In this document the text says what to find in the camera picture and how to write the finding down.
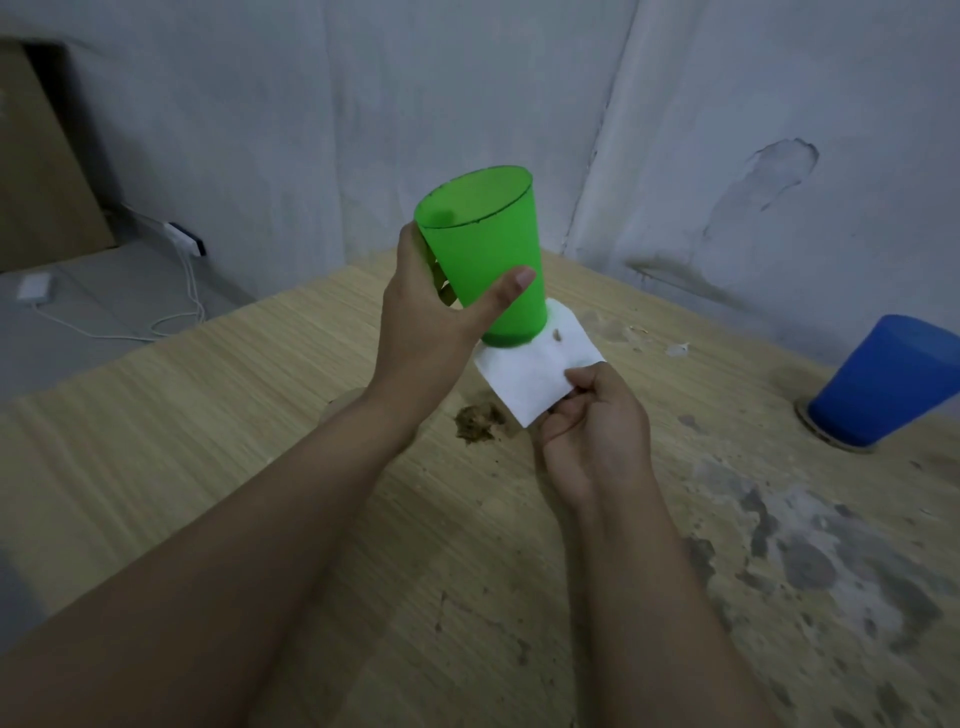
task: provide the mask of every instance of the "green plastic cup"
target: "green plastic cup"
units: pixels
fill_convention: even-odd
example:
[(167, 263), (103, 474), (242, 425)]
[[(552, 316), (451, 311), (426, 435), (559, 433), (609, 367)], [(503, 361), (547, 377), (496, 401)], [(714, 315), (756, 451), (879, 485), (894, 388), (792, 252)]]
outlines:
[(537, 271), (530, 287), (484, 335), (484, 342), (494, 347), (525, 344), (546, 326), (533, 181), (523, 167), (488, 167), (437, 187), (414, 212), (464, 307), (514, 266)]

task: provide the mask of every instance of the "white wall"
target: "white wall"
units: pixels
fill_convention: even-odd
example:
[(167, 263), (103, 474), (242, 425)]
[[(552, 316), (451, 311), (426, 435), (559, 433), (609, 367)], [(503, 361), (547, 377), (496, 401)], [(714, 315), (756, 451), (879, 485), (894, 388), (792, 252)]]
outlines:
[(636, 0), (334, 0), (327, 22), (348, 258), (396, 243), (472, 169), (534, 173), (558, 251)]
[(5, 2), (69, 44), (124, 202), (257, 297), (394, 245), (423, 194), (490, 164), (532, 169), (559, 250), (635, 6)]
[(124, 202), (261, 296), (344, 261), (322, 5), (8, 0), (68, 44)]
[(691, 4), (660, 20), (664, 67), (689, 50), (652, 133), (617, 79), (636, 169), (601, 136), (567, 254), (826, 362), (884, 313), (960, 331), (960, 5), (724, 0), (689, 32)]

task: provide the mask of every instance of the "electrical outlet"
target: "electrical outlet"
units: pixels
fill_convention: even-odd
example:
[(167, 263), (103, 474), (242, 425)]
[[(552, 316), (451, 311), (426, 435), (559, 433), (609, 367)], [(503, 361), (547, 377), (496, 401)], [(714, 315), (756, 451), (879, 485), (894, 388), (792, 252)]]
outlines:
[(193, 255), (194, 257), (206, 255), (203, 240), (177, 223), (163, 223), (163, 234), (187, 255)]

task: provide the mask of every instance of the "finger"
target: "finger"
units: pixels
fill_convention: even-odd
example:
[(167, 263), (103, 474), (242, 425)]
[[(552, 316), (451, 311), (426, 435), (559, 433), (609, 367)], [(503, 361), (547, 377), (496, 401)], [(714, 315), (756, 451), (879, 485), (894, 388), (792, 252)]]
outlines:
[(396, 243), (396, 275), (415, 285), (430, 285), (430, 249), (427, 248), (417, 223), (407, 223), (400, 229)]
[(567, 417), (559, 412), (550, 415), (543, 421), (543, 425), (540, 426), (541, 446), (548, 445), (561, 435), (566, 435), (566, 433), (573, 429), (579, 422), (580, 420)]
[(436, 261), (430, 264), (430, 273), (433, 274), (433, 287), (437, 289), (437, 293), (440, 293), (446, 285), (446, 273)]
[(560, 400), (553, 405), (555, 414), (564, 415), (578, 422), (587, 415), (587, 408), (596, 401), (596, 395), (587, 392), (570, 400)]
[(600, 401), (613, 401), (632, 394), (627, 382), (606, 361), (598, 361), (588, 367), (567, 369), (564, 374), (570, 384), (595, 392)]
[(495, 280), (483, 296), (464, 309), (470, 335), (480, 338), (501, 314), (510, 308), (537, 277), (537, 271), (526, 265), (511, 268)]
[(453, 292), (453, 286), (449, 283), (440, 290), (440, 300), (445, 305), (453, 305), (457, 300), (457, 294)]

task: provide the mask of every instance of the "brown debris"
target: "brown debris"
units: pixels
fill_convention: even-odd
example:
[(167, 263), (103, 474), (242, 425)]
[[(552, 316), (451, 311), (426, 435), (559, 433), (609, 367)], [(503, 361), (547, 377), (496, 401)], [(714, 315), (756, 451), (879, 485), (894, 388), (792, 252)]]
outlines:
[(485, 402), (464, 407), (457, 413), (454, 422), (457, 424), (457, 437), (470, 445), (493, 440), (493, 426), (505, 425), (507, 418), (495, 404)]

